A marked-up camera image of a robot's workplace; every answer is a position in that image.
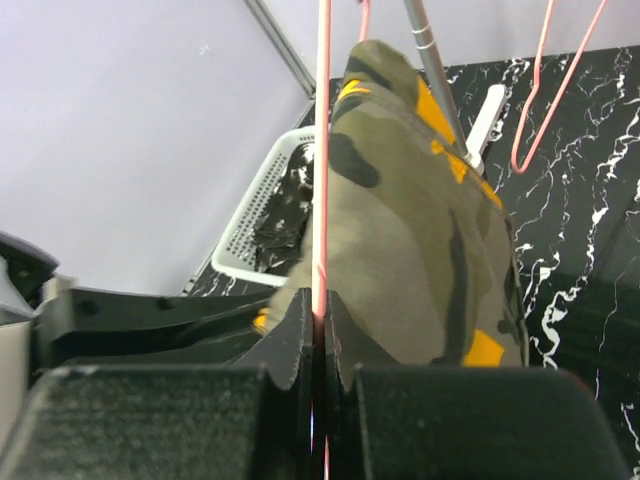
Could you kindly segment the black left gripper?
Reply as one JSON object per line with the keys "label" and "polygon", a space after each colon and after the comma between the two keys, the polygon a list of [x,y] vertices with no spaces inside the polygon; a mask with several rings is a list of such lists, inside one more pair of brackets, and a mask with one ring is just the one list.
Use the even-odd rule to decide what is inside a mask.
{"label": "black left gripper", "polygon": [[65,290],[31,330],[5,479],[311,479],[310,296]]}

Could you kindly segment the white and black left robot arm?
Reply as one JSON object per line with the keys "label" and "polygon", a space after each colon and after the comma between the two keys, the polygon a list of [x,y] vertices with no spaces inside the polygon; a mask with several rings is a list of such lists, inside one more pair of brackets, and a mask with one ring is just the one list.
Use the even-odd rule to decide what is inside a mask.
{"label": "white and black left robot arm", "polygon": [[308,296],[83,290],[1,238],[5,479],[311,479]]}

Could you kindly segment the green yellow camouflage trousers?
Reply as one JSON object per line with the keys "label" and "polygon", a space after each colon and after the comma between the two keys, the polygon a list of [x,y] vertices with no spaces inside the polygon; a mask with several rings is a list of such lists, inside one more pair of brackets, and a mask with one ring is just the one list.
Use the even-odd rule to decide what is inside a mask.
{"label": "green yellow camouflage trousers", "polygon": [[403,364],[525,366],[512,225],[388,44],[351,51],[328,138],[328,286]]}

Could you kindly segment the white perforated plastic basket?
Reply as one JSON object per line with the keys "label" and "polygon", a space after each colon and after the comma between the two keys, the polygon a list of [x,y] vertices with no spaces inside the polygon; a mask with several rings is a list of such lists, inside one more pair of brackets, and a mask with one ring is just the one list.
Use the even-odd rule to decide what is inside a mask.
{"label": "white perforated plastic basket", "polygon": [[285,283],[285,276],[255,270],[254,227],[294,150],[304,143],[313,143],[314,137],[315,127],[310,125],[287,131],[275,141],[211,255],[214,270],[256,284],[280,287]]}

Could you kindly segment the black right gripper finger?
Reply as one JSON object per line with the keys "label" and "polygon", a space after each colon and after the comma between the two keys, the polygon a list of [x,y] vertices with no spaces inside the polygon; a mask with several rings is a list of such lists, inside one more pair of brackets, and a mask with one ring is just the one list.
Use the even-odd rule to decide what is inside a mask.
{"label": "black right gripper finger", "polygon": [[333,479],[628,479],[606,417],[574,375],[397,363],[328,296]]}

